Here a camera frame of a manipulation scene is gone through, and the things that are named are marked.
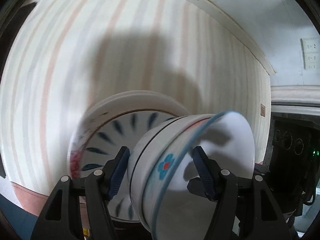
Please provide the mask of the pink floral white plate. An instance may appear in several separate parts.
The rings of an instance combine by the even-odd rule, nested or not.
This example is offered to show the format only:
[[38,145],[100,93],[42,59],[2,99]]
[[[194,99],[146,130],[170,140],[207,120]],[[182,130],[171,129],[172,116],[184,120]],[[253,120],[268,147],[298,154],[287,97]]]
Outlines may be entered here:
[[108,121],[97,121],[93,130],[82,125],[69,150],[69,170],[72,178],[81,178],[101,168],[113,159],[121,147],[133,150],[150,129],[180,116],[161,110],[141,109],[122,113]]

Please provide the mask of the white plate grey flower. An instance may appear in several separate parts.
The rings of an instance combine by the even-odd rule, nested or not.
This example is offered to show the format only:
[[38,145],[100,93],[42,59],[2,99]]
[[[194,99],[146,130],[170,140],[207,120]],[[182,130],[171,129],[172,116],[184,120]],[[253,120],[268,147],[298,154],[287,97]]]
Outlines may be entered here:
[[181,103],[174,98],[148,90],[132,90],[112,95],[90,107],[82,116],[85,118],[96,118],[99,116],[116,116],[137,110],[160,110],[174,116],[190,114]]

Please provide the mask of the white bowl dark rim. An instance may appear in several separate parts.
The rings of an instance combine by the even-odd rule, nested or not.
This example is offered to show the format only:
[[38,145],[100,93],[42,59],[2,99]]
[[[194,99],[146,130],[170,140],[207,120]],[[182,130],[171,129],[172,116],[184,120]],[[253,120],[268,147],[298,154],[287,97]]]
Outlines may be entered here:
[[186,115],[168,118],[147,131],[137,142],[129,157],[127,178],[129,195],[139,220],[146,223],[142,212],[142,196],[146,180],[164,149],[193,124],[212,117],[211,114]]

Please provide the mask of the white bowl red pattern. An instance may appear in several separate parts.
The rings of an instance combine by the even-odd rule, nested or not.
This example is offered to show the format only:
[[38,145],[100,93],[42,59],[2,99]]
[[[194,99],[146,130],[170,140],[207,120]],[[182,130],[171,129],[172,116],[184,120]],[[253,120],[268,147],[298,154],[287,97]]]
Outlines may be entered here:
[[162,185],[164,182],[164,178],[171,170],[172,165],[174,164],[177,154],[179,154],[180,150],[178,141],[182,139],[183,136],[187,137],[187,140],[193,135],[198,127],[200,127],[203,123],[205,123],[208,119],[199,121],[181,134],[179,134],[161,153],[160,158],[157,163],[154,165],[151,170],[150,175],[146,180],[146,186],[143,190],[142,196],[142,212],[143,217],[146,219],[146,223],[142,223],[148,231],[151,231],[151,217],[153,210],[155,208],[155,201],[157,199],[157,195],[159,193],[158,185]]

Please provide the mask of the striped cat counter mat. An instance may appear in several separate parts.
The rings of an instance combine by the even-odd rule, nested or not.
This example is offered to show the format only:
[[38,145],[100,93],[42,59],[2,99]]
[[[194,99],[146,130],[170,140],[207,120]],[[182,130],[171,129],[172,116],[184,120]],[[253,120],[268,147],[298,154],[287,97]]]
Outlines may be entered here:
[[[1,77],[1,154],[14,195],[38,215],[67,172],[80,118],[127,90],[175,98],[191,113],[235,110],[264,159],[270,76],[204,0],[35,0]],[[265,105],[265,117],[260,104]]]

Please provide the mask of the white wall socket strip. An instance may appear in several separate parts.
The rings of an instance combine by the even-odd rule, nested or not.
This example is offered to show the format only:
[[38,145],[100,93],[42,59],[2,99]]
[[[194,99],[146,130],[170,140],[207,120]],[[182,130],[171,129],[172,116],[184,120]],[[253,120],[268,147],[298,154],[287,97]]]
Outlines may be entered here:
[[302,53],[305,70],[319,68],[319,38],[302,38]]

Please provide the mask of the black induction cooktop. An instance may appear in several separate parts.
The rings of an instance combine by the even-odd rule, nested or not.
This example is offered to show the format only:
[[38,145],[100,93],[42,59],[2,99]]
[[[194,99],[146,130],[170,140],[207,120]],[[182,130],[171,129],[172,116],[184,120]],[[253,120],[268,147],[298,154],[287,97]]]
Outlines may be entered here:
[[11,50],[12,44],[24,24],[26,18],[32,12],[32,10],[36,7],[37,3],[33,2],[23,7],[20,7],[16,14],[13,16],[6,29],[1,36],[1,75],[3,73],[3,69],[8,58],[9,52]]

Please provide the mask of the brown mat label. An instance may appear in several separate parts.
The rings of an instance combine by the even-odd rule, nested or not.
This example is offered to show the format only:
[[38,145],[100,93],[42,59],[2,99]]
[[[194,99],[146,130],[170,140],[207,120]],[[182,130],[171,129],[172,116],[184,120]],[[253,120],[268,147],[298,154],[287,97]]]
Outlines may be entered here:
[[260,115],[263,117],[266,115],[266,107],[262,103],[260,104]]

